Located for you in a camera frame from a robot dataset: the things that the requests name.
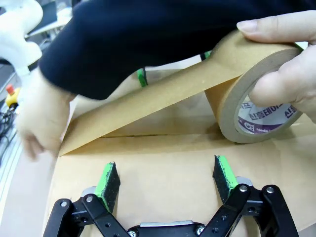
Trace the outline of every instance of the human hand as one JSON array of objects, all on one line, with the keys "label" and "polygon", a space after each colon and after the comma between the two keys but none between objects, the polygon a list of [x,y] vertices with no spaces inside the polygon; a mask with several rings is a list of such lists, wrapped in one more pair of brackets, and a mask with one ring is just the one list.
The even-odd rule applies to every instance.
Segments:
[{"label": "human hand", "polygon": [[69,102],[74,96],[50,84],[39,69],[31,85],[24,89],[25,99],[16,118],[17,134],[25,152],[35,158],[43,151],[57,155],[61,136],[69,118]]},{"label": "human hand", "polygon": [[308,48],[300,55],[260,78],[249,98],[260,107],[291,103],[316,123],[316,11],[239,22],[237,27],[257,42],[308,41]]}]

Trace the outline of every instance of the bolt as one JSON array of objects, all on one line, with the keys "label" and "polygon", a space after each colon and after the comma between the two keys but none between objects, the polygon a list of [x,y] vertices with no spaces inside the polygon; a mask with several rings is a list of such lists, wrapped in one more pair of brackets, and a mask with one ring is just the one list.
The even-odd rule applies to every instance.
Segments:
[{"label": "bolt", "polygon": [[66,201],[63,201],[60,205],[61,205],[62,207],[65,207],[65,206],[67,206],[67,202],[66,202]]},{"label": "bolt", "polygon": [[131,237],[137,237],[137,233],[135,231],[129,231],[128,234]]},{"label": "bolt", "polygon": [[87,202],[91,202],[92,200],[93,200],[92,196],[88,196],[87,199],[86,199]]},{"label": "bolt", "polygon": [[248,188],[245,185],[241,185],[239,187],[239,190],[244,193],[244,192],[246,192],[248,190]]},{"label": "bolt", "polygon": [[202,234],[202,231],[204,231],[205,226],[198,226],[197,227],[197,235],[199,236],[200,234]]},{"label": "bolt", "polygon": [[275,191],[274,188],[272,188],[272,187],[267,187],[267,192],[268,192],[269,194],[272,194],[274,191]]}]

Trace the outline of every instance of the brown packing tape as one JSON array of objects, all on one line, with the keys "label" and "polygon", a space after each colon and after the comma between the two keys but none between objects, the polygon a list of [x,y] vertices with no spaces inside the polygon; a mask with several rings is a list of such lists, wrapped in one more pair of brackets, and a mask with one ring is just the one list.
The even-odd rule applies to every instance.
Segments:
[{"label": "brown packing tape", "polygon": [[282,127],[270,133],[251,135],[238,127],[237,108],[258,78],[277,70],[301,51],[294,44],[252,42],[234,31],[216,45],[207,60],[72,121],[59,155],[203,91],[227,139],[238,143],[266,140],[289,127],[301,113],[295,113]]}]

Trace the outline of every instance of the roll of brown tape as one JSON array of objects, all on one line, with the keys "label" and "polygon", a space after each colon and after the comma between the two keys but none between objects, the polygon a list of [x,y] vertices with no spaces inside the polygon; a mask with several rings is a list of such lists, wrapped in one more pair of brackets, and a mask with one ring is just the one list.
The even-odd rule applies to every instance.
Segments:
[{"label": "roll of brown tape", "polygon": [[252,42],[234,31],[216,45],[207,60],[75,119],[60,155],[203,91],[227,139],[237,143],[269,139],[301,113],[290,104],[257,108],[243,101],[261,76],[276,71],[301,51],[295,44]]}]

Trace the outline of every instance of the fingernail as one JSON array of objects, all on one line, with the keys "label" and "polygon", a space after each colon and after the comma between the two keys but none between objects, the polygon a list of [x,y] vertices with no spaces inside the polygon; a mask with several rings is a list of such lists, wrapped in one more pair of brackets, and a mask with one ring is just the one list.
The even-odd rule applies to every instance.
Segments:
[{"label": "fingernail", "polygon": [[251,21],[241,21],[237,23],[237,28],[245,33],[253,33],[257,30],[257,21],[251,20]]}]

